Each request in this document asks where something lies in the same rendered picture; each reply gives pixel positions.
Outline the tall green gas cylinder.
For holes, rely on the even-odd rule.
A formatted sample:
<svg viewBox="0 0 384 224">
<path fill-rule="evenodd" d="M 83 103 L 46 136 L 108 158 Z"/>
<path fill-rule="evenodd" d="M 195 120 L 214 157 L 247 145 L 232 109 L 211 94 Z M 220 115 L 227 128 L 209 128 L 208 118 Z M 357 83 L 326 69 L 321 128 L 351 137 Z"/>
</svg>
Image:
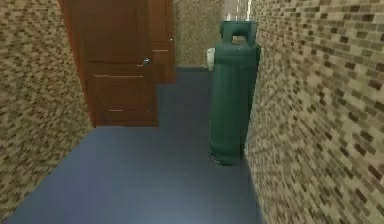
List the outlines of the tall green gas cylinder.
<svg viewBox="0 0 384 224">
<path fill-rule="evenodd" d="M 261 56 L 255 21 L 223 21 L 215 46 L 209 156 L 224 166 L 242 157 Z"/>
</svg>

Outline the small white object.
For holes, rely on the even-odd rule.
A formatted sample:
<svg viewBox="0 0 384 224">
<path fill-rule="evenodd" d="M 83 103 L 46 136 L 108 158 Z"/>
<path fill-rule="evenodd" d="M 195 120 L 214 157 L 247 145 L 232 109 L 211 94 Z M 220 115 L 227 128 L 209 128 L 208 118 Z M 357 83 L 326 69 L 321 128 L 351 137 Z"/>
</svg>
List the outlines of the small white object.
<svg viewBox="0 0 384 224">
<path fill-rule="evenodd" d="M 207 66 L 209 71 L 214 70 L 214 55 L 215 55 L 215 49 L 209 48 L 207 50 Z"/>
</svg>

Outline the brown wooden room door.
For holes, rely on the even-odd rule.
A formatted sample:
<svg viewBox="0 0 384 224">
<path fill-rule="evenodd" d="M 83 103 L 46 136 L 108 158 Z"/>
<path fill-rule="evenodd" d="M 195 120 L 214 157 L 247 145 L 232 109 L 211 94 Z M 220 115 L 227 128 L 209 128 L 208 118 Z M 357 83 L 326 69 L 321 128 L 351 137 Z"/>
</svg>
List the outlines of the brown wooden room door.
<svg viewBox="0 0 384 224">
<path fill-rule="evenodd" d="M 158 124 L 148 0 L 58 0 L 92 125 Z"/>
<path fill-rule="evenodd" d="M 149 0 L 148 5 L 156 81 L 173 83 L 176 79 L 173 0 Z"/>
</svg>

